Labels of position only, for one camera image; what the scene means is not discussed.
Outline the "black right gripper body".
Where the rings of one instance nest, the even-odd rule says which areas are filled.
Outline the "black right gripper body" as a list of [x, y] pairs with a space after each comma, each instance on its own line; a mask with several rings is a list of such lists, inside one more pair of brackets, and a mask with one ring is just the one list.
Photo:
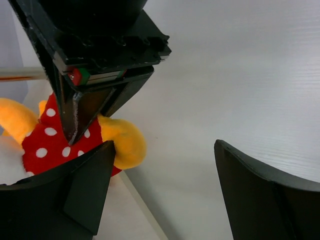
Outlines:
[[50, 80], [55, 72], [91, 74], [154, 66], [170, 54], [169, 37], [144, 0], [12, 0], [10, 5]]

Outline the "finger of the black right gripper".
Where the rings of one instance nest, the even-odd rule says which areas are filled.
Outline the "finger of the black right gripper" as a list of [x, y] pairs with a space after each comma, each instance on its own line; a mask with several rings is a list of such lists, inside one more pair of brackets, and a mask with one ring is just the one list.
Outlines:
[[153, 72], [127, 77], [124, 83], [115, 86], [115, 92], [101, 109], [101, 114], [111, 117], [128, 102], [147, 82]]
[[98, 114], [110, 117], [115, 113], [115, 70], [52, 62], [63, 134], [69, 145], [74, 145]]

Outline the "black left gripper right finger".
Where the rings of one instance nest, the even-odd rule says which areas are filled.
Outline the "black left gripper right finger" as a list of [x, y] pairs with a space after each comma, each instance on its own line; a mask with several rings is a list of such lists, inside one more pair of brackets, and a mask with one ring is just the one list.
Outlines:
[[320, 184], [246, 155], [223, 140], [216, 168], [235, 240], [318, 240]]

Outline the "yellow plush back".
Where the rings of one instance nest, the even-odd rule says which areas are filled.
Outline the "yellow plush back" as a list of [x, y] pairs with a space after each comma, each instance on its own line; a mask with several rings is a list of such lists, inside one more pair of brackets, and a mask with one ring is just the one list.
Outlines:
[[113, 176], [141, 164], [147, 153], [145, 138], [137, 127], [101, 114], [80, 140], [70, 145], [54, 94], [39, 103], [39, 115], [19, 102], [1, 98], [0, 126], [0, 182], [6, 185], [62, 165], [106, 141], [115, 146]]

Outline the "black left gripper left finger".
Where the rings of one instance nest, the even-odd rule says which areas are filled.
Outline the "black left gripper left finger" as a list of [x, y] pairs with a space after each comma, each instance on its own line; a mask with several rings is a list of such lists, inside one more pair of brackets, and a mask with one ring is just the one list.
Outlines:
[[112, 141], [0, 187], [3, 240], [90, 240], [97, 235], [114, 166]]

